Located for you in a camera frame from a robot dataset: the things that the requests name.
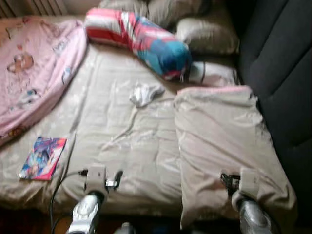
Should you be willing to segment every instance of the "white pillowcase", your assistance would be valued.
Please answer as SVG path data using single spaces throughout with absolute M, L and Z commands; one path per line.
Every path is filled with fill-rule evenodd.
M 208 61 L 193 62 L 188 82 L 210 87 L 235 85 L 236 69 Z
M 260 174 L 257 201 L 277 221 L 282 233 L 291 232 L 297 217 L 296 195 L 256 103 L 248 86 L 186 88 L 176 96 L 182 228 L 203 213 L 237 218 L 220 174 L 222 170 L 250 168 Z
M 239 38 L 223 0 L 213 0 L 206 16 L 180 20 L 176 36 L 200 54 L 238 53 Z

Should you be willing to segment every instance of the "beige pillow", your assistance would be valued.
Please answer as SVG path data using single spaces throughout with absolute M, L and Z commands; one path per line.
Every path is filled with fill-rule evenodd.
M 151 0 L 148 4 L 149 20 L 162 28 L 168 29 L 172 24 L 187 15 L 201 11 L 206 0 Z
M 144 17 L 148 15 L 147 4 L 141 0 L 103 0 L 98 6 L 99 8 L 135 12 Z
M 222 0 L 212 1 L 206 16 L 182 19 L 176 36 L 196 53 L 228 55 L 238 52 L 239 38 Z
M 291 232 L 297 217 L 296 195 L 256 103 L 248 86 L 186 88 L 175 97 L 183 228 L 209 212 L 237 218 L 220 174 L 246 168 L 259 171 L 257 201 L 282 233 Z

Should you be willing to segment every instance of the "mattress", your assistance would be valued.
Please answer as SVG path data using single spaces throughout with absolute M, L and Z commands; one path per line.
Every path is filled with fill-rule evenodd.
M 165 92 L 148 106 L 137 109 L 129 101 L 137 85 L 160 83 Z M 100 163 L 107 167 L 108 178 L 124 171 L 119 189 L 111 192 L 103 212 L 179 216 L 180 152 L 173 101 L 177 91 L 187 86 L 163 81 L 125 49 L 90 44 L 52 112 L 0 148 L 0 205 L 47 212 L 61 175 Z M 19 180 L 18 173 L 39 136 L 68 139 L 53 180 Z M 56 195 L 55 211 L 71 211 L 84 196 L 84 182 L 85 177 L 78 175 L 67 178 Z

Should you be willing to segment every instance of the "book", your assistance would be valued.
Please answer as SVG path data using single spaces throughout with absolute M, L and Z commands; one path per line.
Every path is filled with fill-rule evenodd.
M 65 138 L 38 137 L 19 173 L 19 178 L 51 180 L 65 144 Z

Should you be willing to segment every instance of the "gray pillow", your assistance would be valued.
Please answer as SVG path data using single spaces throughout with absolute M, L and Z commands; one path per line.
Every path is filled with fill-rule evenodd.
M 207 0 L 150 0 L 149 20 L 168 29 L 184 16 L 198 15 Z
M 207 15 L 180 20 L 178 39 L 200 54 L 228 55 L 238 52 L 239 38 L 223 0 L 214 0 Z
M 144 17 L 148 15 L 147 3 L 142 0 L 103 0 L 98 7 L 135 12 Z

